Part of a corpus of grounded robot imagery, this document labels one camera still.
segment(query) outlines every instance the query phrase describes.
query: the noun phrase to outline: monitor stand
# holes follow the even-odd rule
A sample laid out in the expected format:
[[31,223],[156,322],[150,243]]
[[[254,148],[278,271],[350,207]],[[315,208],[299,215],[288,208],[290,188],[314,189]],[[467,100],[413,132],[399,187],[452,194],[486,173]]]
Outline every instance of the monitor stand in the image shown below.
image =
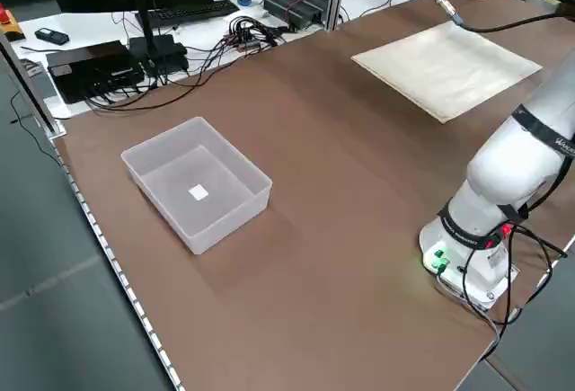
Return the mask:
[[143,38],[129,40],[130,52],[144,67],[148,77],[157,78],[173,72],[187,71],[186,49],[181,43],[175,43],[172,35],[154,36],[150,27],[146,0],[136,0],[140,16]]

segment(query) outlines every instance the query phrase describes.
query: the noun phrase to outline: keyboard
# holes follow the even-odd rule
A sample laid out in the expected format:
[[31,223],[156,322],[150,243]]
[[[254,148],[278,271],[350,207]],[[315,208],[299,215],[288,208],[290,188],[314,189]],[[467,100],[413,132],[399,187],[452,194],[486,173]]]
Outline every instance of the keyboard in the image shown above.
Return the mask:
[[[150,27],[158,29],[162,27],[173,27],[186,22],[198,22],[226,16],[240,9],[229,0],[218,0],[209,4],[194,6],[180,6],[171,9],[158,9],[149,11]],[[139,14],[136,14],[137,21],[142,25]]]

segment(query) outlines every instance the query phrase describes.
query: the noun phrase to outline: wire bundle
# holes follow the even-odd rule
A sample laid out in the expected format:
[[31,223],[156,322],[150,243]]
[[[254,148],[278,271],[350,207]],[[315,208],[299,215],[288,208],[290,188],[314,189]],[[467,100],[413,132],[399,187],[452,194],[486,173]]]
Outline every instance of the wire bundle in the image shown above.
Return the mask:
[[[575,4],[575,2],[573,0],[559,0],[559,1],[563,1],[564,3]],[[482,29],[482,28],[477,28],[477,27],[473,27],[473,26],[469,26],[469,25],[465,24],[463,18],[459,15],[459,13],[457,13],[457,10],[454,8],[454,6],[451,5],[451,3],[449,3],[448,0],[436,0],[436,2],[446,11],[449,18],[456,25],[458,25],[459,27],[461,27],[464,30],[472,31],[475,33],[493,33],[495,31],[504,31],[504,30],[508,30],[508,29],[513,29],[515,27],[519,27],[521,25],[529,24],[531,22],[549,20],[552,18],[574,19],[574,17],[570,14],[548,13],[545,15],[534,16],[532,18],[526,18],[525,20],[512,22],[510,24],[505,24],[505,25],[501,25],[501,26],[497,26],[497,27],[490,27],[490,28]]]
[[[571,162],[572,162],[572,160],[570,158],[568,158],[568,157],[564,158],[562,166],[561,166],[555,180],[553,181],[551,187],[548,189],[548,191],[541,198],[536,200],[532,205],[526,207],[527,212],[531,212],[531,211],[537,209],[539,206],[541,206],[549,198],[549,196],[559,187],[559,185],[565,179],[567,172],[571,168]],[[545,289],[545,287],[549,284],[549,282],[551,281],[551,278],[553,277],[553,263],[551,260],[551,255],[548,252],[548,249],[553,250],[554,252],[558,253],[560,257],[566,257],[567,256],[567,254],[565,252],[563,252],[561,249],[559,249],[555,245],[545,241],[544,239],[542,239],[541,237],[536,235],[531,229],[524,227],[523,225],[521,225],[519,223],[514,223],[508,219],[502,221],[497,226],[495,226],[492,229],[492,231],[490,231],[490,233],[485,236],[485,239],[487,239],[489,236],[496,233],[500,228],[502,228],[506,225],[511,226],[511,230],[509,232],[509,238],[508,238],[507,297],[506,297],[506,305],[505,305],[505,318],[503,319],[503,321],[499,322],[499,321],[491,320],[469,298],[469,294],[467,292],[466,277],[467,277],[467,272],[469,269],[469,264],[471,263],[471,260],[473,259],[473,256],[475,255],[476,250],[471,251],[469,257],[467,258],[467,261],[465,262],[464,268],[462,270],[463,295],[459,295],[459,294],[455,293],[451,288],[449,288],[447,285],[444,284],[444,282],[441,280],[441,272],[442,271],[438,272],[438,274],[436,276],[438,283],[445,290],[447,290],[451,295],[459,298],[462,302],[464,302],[467,306],[469,306],[474,311],[475,314],[477,314],[482,320],[486,321],[490,325],[491,329],[494,330],[495,339],[494,339],[493,343],[491,344],[491,346],[488,348],[488,350],[482,355],[482,360],[489,357],[495,351],[495,349],[499,345],[501,338],[503,337],[503,334],[505,333],[507,327],[509,325],[515,323],[518,320],[518,318],[520,317],[521,313],[523,312],[522,307],[518,307],[517,309],[514,310],[514,312],[511,312],[511,276],[512,276],[512,272],[513,272],[513,239],[514,239],[514,236],[516,234],[520,234],[520,235],[526,236],[527,238],[530,238],[531,240],[536,241],[537,244],[539,245],[541,251],[543,252],[545,264],[547,266],[547,273],[545,274],[543,282],[537,287],[537,289],[531,295],[531,297],[529,297],[526,304],[530,303],[535,298],[537,298],[537,296],[539,294],[541,294],[541,292]],[[501,329],[498,331],[497,327],[495,325],[500,325]]]
[[[108,104],[102,104],[92,98],[87,98],[86,102],[93,108],[93,110],[99,112],[134,112],[162,108],[171,103],[179,101],[181,98],[190,94],[197,88],[202,87],[216,73],[229,68],[238,60],[258,54],[267,48],[278,46],[277,40],[283,40],[281,35],[286,31],[288,31],[286,27],[269,27],[248,16],[240,16],[234,18],[229,24],[229,30],[226,36],[224,36],[212,49],[197,49],[193,47],[186,47],[188,49],[194,49],[206,53],[206,58],[203,60],[203,64],[201,67],[199,67],[199,69],[196,69],[199,71],[199,73],[193,84],[175,83],[168,79],[167,76],[164,77],[164,80],[167,83],[174,84],[186,89],[178,96],[156,105],[134,107],[134,103],[140,101],[146,97],[150,91],[157,88],[157,82],[159,78],[148,78],[149,82],[145,91],[131,100],[118,103],[112,102],[112,104],[109,102]],[[237,58],[231,63],[221,66],[222,57],[234,49],[242,52],[243,57]],[[216,66],[216,68],[208,75],[206,75],[207,71],[213,66]]]

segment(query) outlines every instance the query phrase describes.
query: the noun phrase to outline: white desk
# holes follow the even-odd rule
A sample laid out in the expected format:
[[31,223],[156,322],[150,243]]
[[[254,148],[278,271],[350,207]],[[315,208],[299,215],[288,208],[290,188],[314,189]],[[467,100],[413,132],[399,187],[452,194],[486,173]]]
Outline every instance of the white desk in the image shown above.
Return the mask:
[[[349,14],[350,19],[355,19],[367,9],[382,6],[385,1],[386,0],[342,0],[341,6],[345,9],[345,12]],[[409,0],[393,0],[393,5],[407,1]],[[281,20],[268,16],[263,10],[261,2],[262,0],[253,0],[252,6],[247,8],[242,7],[240,13],[251,16],[267,25],[285,25]],[[119,21],[121,17],[122,13],[113,14],[113,18],[116,22]],[[133,13],[126,13],[126,18],[138,26]],[[173,31],[172,35],[177,42],[182,43],[184,46],[211,49],[226,33],[229,21],[230,18],[216,18],[205,22],[184,24],[179,27],[178,30]],[[122,43],[127,42],[126,32],[124,31],[122,23],[115,24],[112,21],[111,13],[61,13],[59,15],[22,22],[20,25],[27,39],[14,43],[13,47],[16,54],[19,58],[28,58],[41,62],[44,66],[47,65],[45,53],[34,53],[20,48],[21,45],[34,49],[51,48],[51,45],[42,40],[37,40],[34,36],[34,32],[42,27],[62,31],[70,37],[70,41],[66,45],[58,47],[59,49],[81,48],[111,40],[120,40]],[[141,31],[129,22],[126,22],[126,26],[129,37],[142,35]],[[284,38],[286,40],[295,40],[320,29],[321,27],[319,26],[312,26],[308,30],[301,31],[297,34],[286,34]],[[240,56],[240,53],[230,51],[222,57],[221,63],[228,63]],[[187,57],[194,59],[194,61],[190,61],[190,71],[192,72],[203,64],[206,53],[189,49]],[[185,74],[180,73],[170,76],[170,79],[174,81],[182,77],[185,77]],[[59,96],[47,99],[46,103],[52,114],[59,118],[68,118],[90,110],[84,102],[66,105]]]

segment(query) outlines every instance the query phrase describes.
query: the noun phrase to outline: red button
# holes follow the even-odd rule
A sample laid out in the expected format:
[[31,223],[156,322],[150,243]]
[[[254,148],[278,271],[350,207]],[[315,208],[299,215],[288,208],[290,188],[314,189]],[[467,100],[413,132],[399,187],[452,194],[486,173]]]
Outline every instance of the red button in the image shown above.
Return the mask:
[[511,234],[511,225],[509,224],[503,225],[501,227],[501,233],[503,234],[503,236],[508,237],[509,234]]
[[4,9],[4,7],[0,4],[0,23],[8,24],[10,23],[10,17],[8,16],[8,12]]

